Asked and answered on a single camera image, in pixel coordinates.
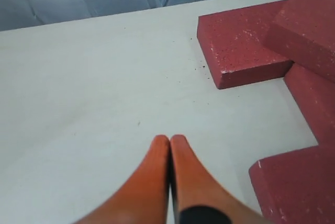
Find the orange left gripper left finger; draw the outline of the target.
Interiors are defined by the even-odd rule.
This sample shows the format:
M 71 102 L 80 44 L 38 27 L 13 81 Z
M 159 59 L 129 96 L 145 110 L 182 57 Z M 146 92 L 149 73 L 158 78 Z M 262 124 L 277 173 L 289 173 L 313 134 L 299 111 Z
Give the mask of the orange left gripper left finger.
M 112 197 L 77 223 L 166 223 L 170 141 L 157 135 L 144 159 Z

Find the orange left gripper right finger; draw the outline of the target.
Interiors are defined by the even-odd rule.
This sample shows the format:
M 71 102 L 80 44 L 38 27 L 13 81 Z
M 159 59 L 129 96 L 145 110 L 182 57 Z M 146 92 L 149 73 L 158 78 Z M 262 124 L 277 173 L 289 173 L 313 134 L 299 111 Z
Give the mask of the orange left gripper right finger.
M 174 135 L 170 146 L 175 223 L 271 223 L 212 177 L 184 135 Z

